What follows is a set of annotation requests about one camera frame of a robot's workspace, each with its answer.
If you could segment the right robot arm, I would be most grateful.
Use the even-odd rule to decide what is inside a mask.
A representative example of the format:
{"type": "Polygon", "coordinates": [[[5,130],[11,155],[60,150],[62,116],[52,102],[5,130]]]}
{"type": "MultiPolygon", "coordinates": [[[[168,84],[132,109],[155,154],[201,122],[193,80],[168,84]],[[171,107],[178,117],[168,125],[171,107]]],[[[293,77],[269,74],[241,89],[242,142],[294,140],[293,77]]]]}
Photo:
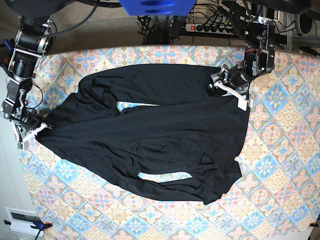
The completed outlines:
{"type": "Polygon", "coordinates": [[[13,124],[18,148],[47,127],[34,107],[28,107],[27,93],[34,87],[34,71],[51,48],[52,15],[71,4],[70,0],[7,0],[6,5],[18,14],[20,28],[15,39],[3,41],[10,61],[0,62],[9,77],[6,98],[0,115],[13,124]]]}

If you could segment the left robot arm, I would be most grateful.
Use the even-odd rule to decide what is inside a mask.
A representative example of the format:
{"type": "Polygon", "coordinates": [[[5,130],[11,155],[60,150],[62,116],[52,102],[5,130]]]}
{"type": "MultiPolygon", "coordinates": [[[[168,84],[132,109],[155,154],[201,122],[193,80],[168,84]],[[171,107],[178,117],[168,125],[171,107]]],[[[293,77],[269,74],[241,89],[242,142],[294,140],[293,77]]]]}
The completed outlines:
{"type": "Polygon", "coordinates": [[[246,111],[253,105],[251,82],[275,68],[275,12],[318,14],[320,3],[316,0],[245,0],[242,6],[235,0],[225,3],[233,31],[245,42],[244,59],[232,68],[222,65],[219,72],[211,75],[209,88],[216,95],[236,97],[238,108],[246,111]]]}

